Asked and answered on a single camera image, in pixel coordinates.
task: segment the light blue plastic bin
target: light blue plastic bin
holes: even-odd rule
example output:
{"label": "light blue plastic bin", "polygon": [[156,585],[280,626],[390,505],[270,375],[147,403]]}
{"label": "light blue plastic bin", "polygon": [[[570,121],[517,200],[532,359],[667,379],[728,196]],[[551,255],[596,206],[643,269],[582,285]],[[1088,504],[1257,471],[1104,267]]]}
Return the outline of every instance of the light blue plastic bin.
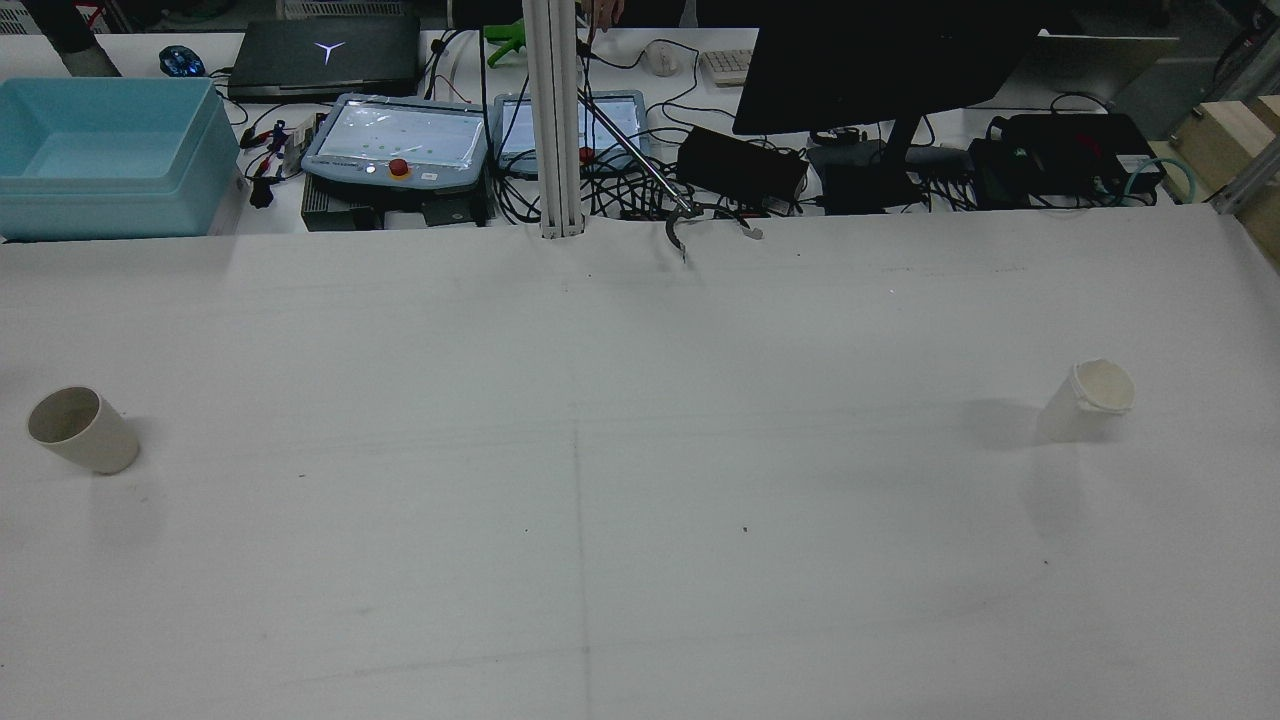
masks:
{"label": "light blue plastic bin", "polygon": [[239,146],[205,78],[0,83],[0,234],[209,232]]}

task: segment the wooden block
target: wooden block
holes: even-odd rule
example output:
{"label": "wooden block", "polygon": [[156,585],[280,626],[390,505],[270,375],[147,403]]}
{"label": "wooden block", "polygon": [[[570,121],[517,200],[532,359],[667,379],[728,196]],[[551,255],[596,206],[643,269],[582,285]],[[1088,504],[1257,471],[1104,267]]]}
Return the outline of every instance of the wooden block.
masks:
{"label": "wooden block", "polygon": [[1274,261],[1280,260],[1280,181],[1271,178],[1235,217],[1249,231],[1253,242]]}
{"label": "wooden block", "polygon": [[1280,95],[1254,97],[1248,106],[1271,132],[1280,133]]}
{"label": "wooden block", "polygon": [[1206,191],[1226,184],[1271,142],[1275,133],[1244,102],[1202,102],[1192,110],[1170,143],[1196,173]]}

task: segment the green toy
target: green toy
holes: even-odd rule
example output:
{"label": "green toy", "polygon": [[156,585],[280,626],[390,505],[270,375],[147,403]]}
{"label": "green toy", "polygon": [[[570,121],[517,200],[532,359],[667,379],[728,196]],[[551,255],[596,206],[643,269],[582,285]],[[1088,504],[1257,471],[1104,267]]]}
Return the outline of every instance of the green toy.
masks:
{"label": "green toy", "polygon": [[525,46],[525,18],[509,26],[484,26],[484,38],[489,42],[502,44],[493,55],[489,55],[489,67],[493,68],[503,55],[512,50],[518,51]]}

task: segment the green cable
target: green cable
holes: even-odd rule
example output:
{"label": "green cable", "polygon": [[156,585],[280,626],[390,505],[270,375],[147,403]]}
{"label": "green cable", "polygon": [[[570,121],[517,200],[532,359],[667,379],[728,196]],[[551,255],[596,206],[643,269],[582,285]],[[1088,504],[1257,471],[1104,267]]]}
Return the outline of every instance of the green cable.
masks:
{"label": "green cable", "polygon": [[1192,169],[1187,167],[1187,163],[1183,163],[1178,158],[1147,158],[1146,160],[1139,163],[1138,167],[1132,173],[1129,173],[1129,181],[1124,183],[1124,192],[1120,193],[1120,200],[1123,201],[1125,197],[1129,197],[1129,193],[1133,192],[1133,183],[1134,181],[1138,179],[1138,176],[1144,169],[1147,169],[1148,165],[1155,165],[1156,163],[1169,163],[1170,165],[1178,165],[1178,169],[1180,169],[1187,176],[1187,184],[1189,187],[1187,192],[1187,201],[1194,202],[1196,176],[1192,174]]}

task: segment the blue mouse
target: blue mouse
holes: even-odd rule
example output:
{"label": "blue mouse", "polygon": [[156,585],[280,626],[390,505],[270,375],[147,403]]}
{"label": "blue mouse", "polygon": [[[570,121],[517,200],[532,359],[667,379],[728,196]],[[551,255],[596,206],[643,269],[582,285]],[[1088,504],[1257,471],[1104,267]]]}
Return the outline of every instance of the blue mouse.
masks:
{"label": "blue mouse", "polygon": [[205,63],[191,47],[170,45],[160,51],[160,69],[169,77],[205,77]]}

